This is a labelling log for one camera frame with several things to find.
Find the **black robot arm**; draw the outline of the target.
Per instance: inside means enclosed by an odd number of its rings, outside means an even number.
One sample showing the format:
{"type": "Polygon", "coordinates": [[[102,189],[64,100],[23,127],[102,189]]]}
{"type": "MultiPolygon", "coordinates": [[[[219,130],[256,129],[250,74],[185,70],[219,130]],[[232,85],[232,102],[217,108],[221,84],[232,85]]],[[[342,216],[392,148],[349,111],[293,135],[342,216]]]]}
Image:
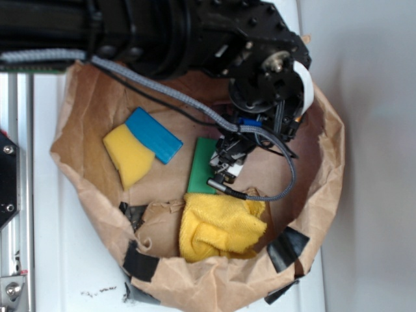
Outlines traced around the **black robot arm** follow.
{"type": "Polygon", "coordinates": [[[216,171],[261,139],[287,148],[313,100],[306,45],[264,1],[2,1],[1,70],[61,72],[75,61],[148,85],[191,70],[228,79],[236,112],[216,171]]]}

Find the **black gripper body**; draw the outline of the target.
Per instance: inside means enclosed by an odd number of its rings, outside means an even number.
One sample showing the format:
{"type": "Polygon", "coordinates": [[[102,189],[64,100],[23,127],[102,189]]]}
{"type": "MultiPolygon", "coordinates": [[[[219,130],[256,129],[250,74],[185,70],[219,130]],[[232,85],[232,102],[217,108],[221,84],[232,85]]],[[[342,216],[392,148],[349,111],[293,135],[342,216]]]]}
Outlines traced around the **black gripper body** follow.
{"type": "Polygon", "coordinates": [[[234,183],[255,148],[271,151],[277,147],[276,154],[289,160],[289,169],[294,174],[293,159],[298,155],[288,147],[288,143],[295,138],[303,121],[304,108],[300,97],[278,99],[265,112],[235,110],[231,115],[221,115],[208,109],[207,115],[222,134],[209,162],[214,171],[209,184],[234,183]]]}

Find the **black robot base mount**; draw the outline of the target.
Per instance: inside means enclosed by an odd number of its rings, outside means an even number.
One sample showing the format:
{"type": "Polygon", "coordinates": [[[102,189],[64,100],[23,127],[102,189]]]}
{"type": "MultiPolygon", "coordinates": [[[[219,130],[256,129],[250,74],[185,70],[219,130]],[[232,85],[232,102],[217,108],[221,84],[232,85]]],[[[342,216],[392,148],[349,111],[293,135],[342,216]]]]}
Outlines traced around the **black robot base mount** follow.
{"type": "Polygon", "coordinates": [[[19,211],[19,148],[1,130],[1,230],[19,211]]]}

